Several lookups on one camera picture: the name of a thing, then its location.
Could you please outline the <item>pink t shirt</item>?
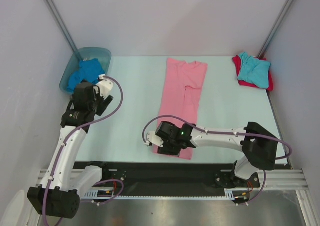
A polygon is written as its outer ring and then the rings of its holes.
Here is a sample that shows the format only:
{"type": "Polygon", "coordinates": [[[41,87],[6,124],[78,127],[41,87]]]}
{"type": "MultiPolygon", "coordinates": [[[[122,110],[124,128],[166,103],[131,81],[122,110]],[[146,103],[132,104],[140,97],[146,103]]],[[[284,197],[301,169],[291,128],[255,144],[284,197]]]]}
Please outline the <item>pink t shirt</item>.
{"type": "Polygon", "coordinates": [[[208,64],[167,58],[159,116],[174,115],[197,123],[208,64]]]}

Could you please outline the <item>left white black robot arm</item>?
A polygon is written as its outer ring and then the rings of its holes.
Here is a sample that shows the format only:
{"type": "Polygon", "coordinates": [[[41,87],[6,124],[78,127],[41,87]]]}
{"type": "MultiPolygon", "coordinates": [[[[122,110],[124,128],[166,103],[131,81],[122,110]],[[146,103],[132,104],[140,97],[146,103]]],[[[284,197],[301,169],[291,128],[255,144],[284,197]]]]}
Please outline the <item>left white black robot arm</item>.
{"type": "Polygon", "coordinates": [[[40,215],[73,218],[80,200],[96,183],[109,183],[111,174],[103,162],[89,162],[84,171],[72,179],[79,149],[95,116],[101,116],[113,100],[114,83],[101,79],[97,84],[83,80],[76,85],[66,112],[61,118],[59,140],[50,165],[36,187],[30,187],[27,198],[40,215]]]}

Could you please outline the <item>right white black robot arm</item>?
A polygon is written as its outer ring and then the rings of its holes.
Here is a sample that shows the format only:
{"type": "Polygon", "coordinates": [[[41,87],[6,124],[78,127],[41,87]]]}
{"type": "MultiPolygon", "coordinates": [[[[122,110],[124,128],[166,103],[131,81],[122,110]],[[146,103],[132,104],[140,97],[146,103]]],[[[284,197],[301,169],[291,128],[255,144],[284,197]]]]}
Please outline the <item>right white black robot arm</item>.
{"type": "Polygon", "coordinates": [[[275,169],[277,138],[255,122],[246,127],[214,131],[195,124],[184,123],[182,127],[163,121],[155,131],[147,134],[150,144],[158,146],[160,154],[179,156],[187,148],[219,147],[242,152],[244,156],[232,167],[230,181],[243,186],[258,170],[275,169]]]}

